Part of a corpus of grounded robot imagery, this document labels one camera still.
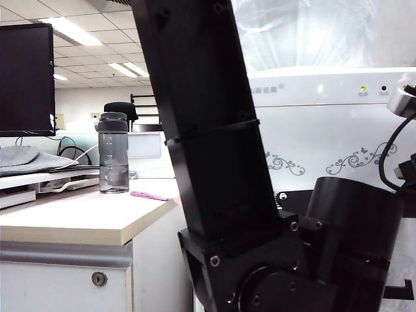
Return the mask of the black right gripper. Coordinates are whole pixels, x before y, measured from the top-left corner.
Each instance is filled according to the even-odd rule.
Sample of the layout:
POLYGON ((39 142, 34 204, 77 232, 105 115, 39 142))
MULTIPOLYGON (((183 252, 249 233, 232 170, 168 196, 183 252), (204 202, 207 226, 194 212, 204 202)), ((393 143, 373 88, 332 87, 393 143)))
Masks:
POLYGON ((402 199, 404 202, 404 218, 415 218, 415 183, 403 184, 402 199))

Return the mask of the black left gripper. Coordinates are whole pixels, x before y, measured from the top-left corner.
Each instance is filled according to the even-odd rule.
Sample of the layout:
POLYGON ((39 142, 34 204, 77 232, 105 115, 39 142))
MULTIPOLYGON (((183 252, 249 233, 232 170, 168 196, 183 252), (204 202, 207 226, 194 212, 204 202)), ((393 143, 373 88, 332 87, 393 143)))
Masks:
POLYGON ((384 287, 383 298, 389 300, 409 300, 415 299, 413 293, 413 284, 410 279, 404 280, 404 286, 386 285, 384 287))

